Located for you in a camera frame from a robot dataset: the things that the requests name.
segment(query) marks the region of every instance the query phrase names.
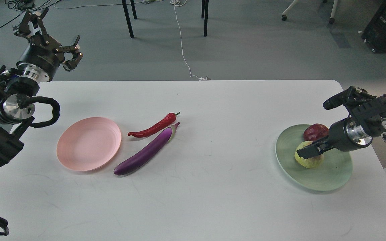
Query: red chili pepper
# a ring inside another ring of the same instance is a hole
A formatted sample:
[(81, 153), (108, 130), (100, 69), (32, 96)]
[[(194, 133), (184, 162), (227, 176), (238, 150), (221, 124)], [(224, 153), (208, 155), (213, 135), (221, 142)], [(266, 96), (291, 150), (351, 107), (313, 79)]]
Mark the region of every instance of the red chili pepper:
[(172, 124), (176, 119), (177, 119), (177, 114), (175, 113), (169, 113), (163, 118), (161, 121), (157, 122), (155, 125), (152, 127), (146, 129), (146, 130), (141, 130), (138, 132), (129, 132), (127, 133), (128, 136), (135, 136), (135, 137), (148, 137), (151, 136), (152, 134), (156, 134), (163, 128), (167, 127), (168, 125)]

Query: chair leg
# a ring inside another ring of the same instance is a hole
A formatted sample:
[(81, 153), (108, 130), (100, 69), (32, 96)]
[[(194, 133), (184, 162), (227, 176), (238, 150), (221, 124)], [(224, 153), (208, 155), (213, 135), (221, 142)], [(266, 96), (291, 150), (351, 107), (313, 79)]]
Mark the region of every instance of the chair leg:
[(132, 6), (133, 18), (137, 19), (136, 18), (135, 2), (133, 2), (133, 0), (130, 0), (130, 6)]
[(331, 10), (330, 20), (328, 21), (328, 23), (330, 23), (330, 24), (334, 23), (334, 16), (336, 15), (336, 8), (337, 8), (337, 2), (338, 1), (339, 0), (334, 0), (333, 9)]
[(205, 18), (205, 0), (202, 0), (202, 18)]
[(205, 24), (203, 29), (203, 36), (206, 37), (208, 35), (208, 2), (209, 0), (205, 0)]
[(299, 0), (294, 0), (294, 1), (290, 4), (290, 6), (288, 6), (288, 8), (285, 9), (285, 11), (282, 13), (282, 15), (283, 15), (283, 16), (286, 16), (287, 13), (288, 13), (288, 11), (290, 11), (290, 9), (291, 9), (298, 1), (299, 1)]
[(130, 37), (133, 38), (132, 24), (130, 23), (129, 12), (127, 11), (126, 0), (121, 0), (121, 3), (123, 4), (124, 15), (126, 17), (126, 23), (127, 23), (127, 28), (129, 29)]

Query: pink plate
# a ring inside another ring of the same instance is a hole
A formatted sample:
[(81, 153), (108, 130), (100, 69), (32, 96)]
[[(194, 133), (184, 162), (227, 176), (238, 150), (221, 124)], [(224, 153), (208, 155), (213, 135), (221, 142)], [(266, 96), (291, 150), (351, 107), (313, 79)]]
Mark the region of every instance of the pink plate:
[(109, 162), (121, 144), (121, 131), (103, 117), (82, 119), (60, 136), (56, 154), (62, 165), (74, 171), (90, 171)]

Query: black chair leg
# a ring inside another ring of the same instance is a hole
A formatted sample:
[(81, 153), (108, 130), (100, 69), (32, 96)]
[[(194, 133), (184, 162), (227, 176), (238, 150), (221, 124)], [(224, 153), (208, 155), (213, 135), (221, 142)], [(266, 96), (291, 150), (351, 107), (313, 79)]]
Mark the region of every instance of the black chair leg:
[(208, 2), (209, 0), (205, 0), (205, 25), (203, 30), (203, 36), (206, 37), (208, 35)]
[(202, 0), (202, 18), (205, 17), (205, 0)]
[(123, 4), (124, 15), (126, 16), (126, 23), (127, 23), (127, 28), (129, 29), (130, 37), (133, 38), (132, 24), (130, 23), (129, 12), (127, 11), (126, 0), (121, 0), (121, 3)]
[(130, 0), (130, 5), (132, 6), (133, 18), (137, 19), (136, 18), (135, 3), (133, 2), (133, 0)]

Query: gray floor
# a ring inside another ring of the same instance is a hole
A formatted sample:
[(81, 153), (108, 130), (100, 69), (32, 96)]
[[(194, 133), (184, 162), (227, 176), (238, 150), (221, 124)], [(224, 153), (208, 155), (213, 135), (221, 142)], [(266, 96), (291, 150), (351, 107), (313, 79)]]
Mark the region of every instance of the gray floor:
[[(36, 4), (44, 2), (35, 0)], [(120, 2), (63, 0), (57, 6)], [(282, 21), (289, 0), (210, 0), (207, 37), (202, 35), (200, 0), (188, 0), (176, 11), (184, 56), (193, 75), (214, 80), (334, 79), (343, 88), (354, 85), (382, 95), (386, 93), (386, 54), (372, 53), (359, 33), (381, 2), (340, 1), (336, 22), (330, 25), (333, 1), (300, 1), (288, 13), (288, 20)], [(132, 39), (122, 6), (51, 7), (44, 19), (48, 33), (64, 45), (81, 35), (84, 53), (77, 69), (66, 73), (60, 68), (54, 81), (197, 79), (190, 77), (181, 56), (179, 29), (169, 0), (136, 4), (136, 10)], [(17, 14), (0, 1), (0, 26)], [(12, 34), (11, 26), (20, 19), (0, 29), (0, 67), (14, 67), (27, 46), (25, 39)], [(376, 138), (373, 147), (386, 167), (386, 145)]]

